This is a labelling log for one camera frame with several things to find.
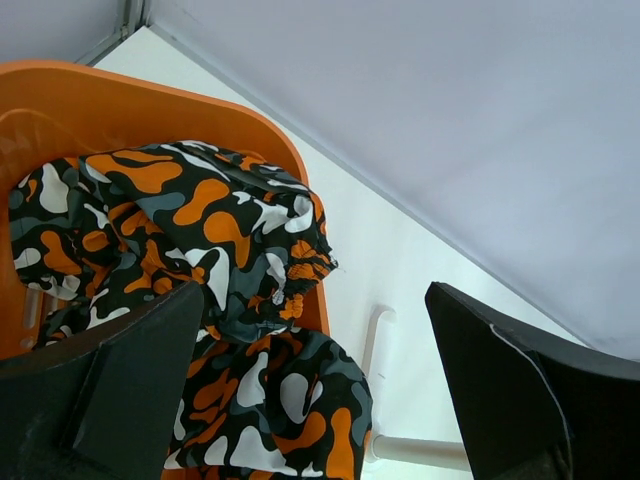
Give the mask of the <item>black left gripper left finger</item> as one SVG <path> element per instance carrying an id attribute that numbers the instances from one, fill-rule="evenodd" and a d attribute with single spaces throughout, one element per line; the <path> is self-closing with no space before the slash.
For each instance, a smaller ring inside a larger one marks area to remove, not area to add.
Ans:
<path id="1" fill-rule="evenodd" d="M 2 478 L 160 478 L 202 309 L 189 282 L 2 361 Z"/>

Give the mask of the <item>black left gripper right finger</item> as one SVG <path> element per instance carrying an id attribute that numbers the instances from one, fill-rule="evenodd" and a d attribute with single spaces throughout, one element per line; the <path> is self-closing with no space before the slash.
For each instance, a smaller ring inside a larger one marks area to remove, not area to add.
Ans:
<path id="1" fill-rule="evenodd" d="M 476 479 L 636 479 L 639 364 L 432 283 L 425 296 Z"/>

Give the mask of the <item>camouflage patterned shorts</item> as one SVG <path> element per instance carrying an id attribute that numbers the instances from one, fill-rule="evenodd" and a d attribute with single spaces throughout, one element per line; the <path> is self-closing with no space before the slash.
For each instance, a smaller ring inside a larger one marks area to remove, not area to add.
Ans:
<path id="1" fill-rule="evenodd" d="M 193 281 L 201 322 L 164 467 L 185 479 L 357 479 L 365 375 L 298 325 L 336 266 L 319 197 L 282 168 L 200 141 L 58 158 L 9 194 L 13 264 L 60 299 L 56 345 Z"/>

